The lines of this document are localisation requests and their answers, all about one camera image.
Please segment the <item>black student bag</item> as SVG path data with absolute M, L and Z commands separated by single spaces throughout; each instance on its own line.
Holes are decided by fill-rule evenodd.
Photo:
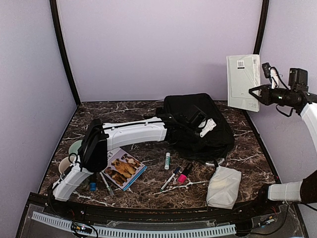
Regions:
M 173 139 L 171 133 L 177 127 L 177 122 L 170 113 L 170 107 L 174 105 L 198 106 L 206 114 L 206 120 L 215 121 L 216 127 L 202 138 Z M 163 106 L 156 108 L 154 114 L 143 115 L 145 119 L 152 117 L 158 117 L 164 121 L 167 126 L 165 141 L 185 159 L 204 163 L 217 158 L 226 158 L 234 146 L 235 139 L 229 123 L 210 95 L 206 93 L 166 96 Z

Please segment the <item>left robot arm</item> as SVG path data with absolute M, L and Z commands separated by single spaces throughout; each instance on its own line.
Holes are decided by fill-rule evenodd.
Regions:
M 216 126 L 213 119 L 197 107 L 190 118 L 183 114 L 158 114 L 155 117 L 124 123 L 103 123 L 94 119 L 71 161 L 60 178 L 48 190 L 54 199 L 50 207 L 59 216 L 66 216 L 70 206 L 66 202 L 73 191 L 90 175 L 107 167 L 107 154 L 113 149 L 151 141 L 170 143 L 184 139 L 195 142 Z

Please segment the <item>dog picture book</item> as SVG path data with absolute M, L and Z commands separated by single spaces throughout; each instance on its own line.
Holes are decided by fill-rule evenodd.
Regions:
M 116 148 L 108 151 L 107 166 L 102 173 L 122 191 L 126 191 L 146 169 L 142 162 L 123 149 Z

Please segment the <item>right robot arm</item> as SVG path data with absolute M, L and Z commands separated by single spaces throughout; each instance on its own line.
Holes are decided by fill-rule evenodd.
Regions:
M 272 201 L 317 201 L 317 161 L 313 159 L 317 154 L 317 95 L 309 92 L 308 72 L 291 68 L 285 84 L 269 63 L 263 64 L 263 71 L 270 83 L 249 90 L 262 105 L 251 119 L 283 182 L 264 185 L 261 198 L 253 203 L 257 215 L 265 214 Z

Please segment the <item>grey Great Gatsby book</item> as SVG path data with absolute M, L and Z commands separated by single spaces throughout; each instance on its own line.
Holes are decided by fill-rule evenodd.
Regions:
M 228 106 L 251 112 L 260 111 L 259 101 L 249 89 L 260 86 L 260 56 L 227 56 L 227 102 Z

